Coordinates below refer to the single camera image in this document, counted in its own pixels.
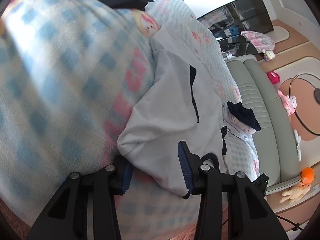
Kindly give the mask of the dark clothes rack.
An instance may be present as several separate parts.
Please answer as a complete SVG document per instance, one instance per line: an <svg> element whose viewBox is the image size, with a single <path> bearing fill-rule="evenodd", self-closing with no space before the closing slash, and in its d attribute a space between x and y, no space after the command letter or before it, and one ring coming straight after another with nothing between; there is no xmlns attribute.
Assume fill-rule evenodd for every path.
<svg viewBox="0 0 320 240"><path fill-rule="evenodd" d="M222 51L228 51L234 56L258 53L241 32L256 31L266 34L273 31L263 0L236 0L197 20L212 32Z"/></svg>

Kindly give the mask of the red round plush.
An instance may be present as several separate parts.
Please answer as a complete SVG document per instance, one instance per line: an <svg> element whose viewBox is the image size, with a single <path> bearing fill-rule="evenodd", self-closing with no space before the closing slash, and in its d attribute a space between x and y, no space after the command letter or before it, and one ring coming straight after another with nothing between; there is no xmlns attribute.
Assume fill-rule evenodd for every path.
<svg viewBox="0 0 320 240"><path fill-rule="evenodd" d="M280 75L278 73L269 71L266 73L266 75L273 85L280 83Z"/></svg>

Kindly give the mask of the navy folded garment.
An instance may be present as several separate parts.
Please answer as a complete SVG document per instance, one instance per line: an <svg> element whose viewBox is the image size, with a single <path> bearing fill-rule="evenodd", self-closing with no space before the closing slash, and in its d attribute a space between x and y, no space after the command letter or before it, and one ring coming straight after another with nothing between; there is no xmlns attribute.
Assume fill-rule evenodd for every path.
<svg viewBox="0 0 320 240"><path fill-rule="evenodd" d="M241 124L248 126L256 131L260 131L261 127L257 119L255 118L254 112L250 108L245 108L241 102L232 103L227 102L227 110L230 115L230 120L235 125Z"/></svg>

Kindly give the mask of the white folded clothes stack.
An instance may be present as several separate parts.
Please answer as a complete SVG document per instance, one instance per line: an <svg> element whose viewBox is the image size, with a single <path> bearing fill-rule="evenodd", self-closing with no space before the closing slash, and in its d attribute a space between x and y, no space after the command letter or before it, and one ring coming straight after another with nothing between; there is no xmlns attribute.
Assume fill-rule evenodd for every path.
<svg viewBox="0 0 320 240"><path fill-rule="evenodd" d="M227 108L223 110L223 123L234 136L244 141L247 141L256 133L254 128L239 121Z"/></svg>

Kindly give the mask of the orange doll toy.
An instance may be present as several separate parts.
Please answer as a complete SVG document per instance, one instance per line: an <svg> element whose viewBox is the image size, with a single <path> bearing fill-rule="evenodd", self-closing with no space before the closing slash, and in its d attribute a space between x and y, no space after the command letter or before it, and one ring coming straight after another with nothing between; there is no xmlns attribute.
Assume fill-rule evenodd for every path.
<svg viewBox="0 0 320 240"><path fill-rule="evenodd" d="M300 176L301 178L298 184L282 192L280 203L288 201L289 204L292 204L301 200L308 193L311 188L311 183L315 179L315 172L311 167L306 167L302 170Z"/></svg>

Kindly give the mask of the pink bunny plush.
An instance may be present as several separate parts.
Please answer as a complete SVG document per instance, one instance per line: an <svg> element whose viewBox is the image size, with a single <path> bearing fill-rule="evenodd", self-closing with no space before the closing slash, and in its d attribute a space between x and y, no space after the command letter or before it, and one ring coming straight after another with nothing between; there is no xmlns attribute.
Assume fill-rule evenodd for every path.
<svg viewBox="0 0 320 240"><path fill-rule="evenodd" d="M277 90L277 93L282 101L283 107L285 108L288 115L292 115L296 111L297 102L296 97L284 95L280 90Z"/></svg>

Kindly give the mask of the blue checkered cartoon blanket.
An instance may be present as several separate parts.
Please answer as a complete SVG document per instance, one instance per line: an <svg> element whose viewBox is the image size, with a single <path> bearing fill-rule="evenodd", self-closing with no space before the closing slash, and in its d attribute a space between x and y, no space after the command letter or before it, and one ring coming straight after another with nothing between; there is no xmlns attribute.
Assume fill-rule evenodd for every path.
<svg viewBox="0 0 320 240"><path fill-rule="evenodd" d="M182 0L146 18L97 0L13 0L1 17L1 199L32 225L67 176L112 163L156 64L146 26L174 20L180 38L240 102L220 45Z"/></svg>

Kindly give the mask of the light grey navy-trimmed t-shirt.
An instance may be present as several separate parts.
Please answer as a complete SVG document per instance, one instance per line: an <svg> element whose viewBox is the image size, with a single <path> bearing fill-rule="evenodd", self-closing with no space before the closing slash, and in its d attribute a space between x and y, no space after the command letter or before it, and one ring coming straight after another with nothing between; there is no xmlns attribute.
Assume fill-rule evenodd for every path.
<svg viewBox="0 0 320 240"><path fill-rule="evenodd" d="M164 189L188 198L190 173L178 145L185 141L200 157L223 161L222 101L213 74L192 51L178 28L169 22L151 39L156 61L155 81L133 107L117 146L133 166Z"/></svg>

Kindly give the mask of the grey padded headboard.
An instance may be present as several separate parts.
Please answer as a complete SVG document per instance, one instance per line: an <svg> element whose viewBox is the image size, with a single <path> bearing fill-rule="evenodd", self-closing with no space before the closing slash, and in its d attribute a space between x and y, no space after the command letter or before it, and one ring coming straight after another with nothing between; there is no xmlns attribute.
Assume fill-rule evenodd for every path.
<svg viewBox="0 0 320 240"><path fill-rule="evenodd" d="M226 62L242 98L253 110L261 130L253 135L260 172L268 176L267 194L283 191L300 181L298 151L291 123L277 90L255 56Z"/></svg>

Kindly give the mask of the pink patterned cloth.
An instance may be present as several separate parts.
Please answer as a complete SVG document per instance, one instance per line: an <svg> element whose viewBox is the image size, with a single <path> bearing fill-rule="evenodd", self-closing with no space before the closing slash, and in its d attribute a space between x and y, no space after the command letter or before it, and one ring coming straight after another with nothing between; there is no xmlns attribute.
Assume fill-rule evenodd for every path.
<svg viewBox="0 0 320 240"><path fill-rule="evenodd" d="M258 53L273 51L275 48L275 42L266 34L256 31L242 31L241 36L247 39L255 47Z"/></svg>

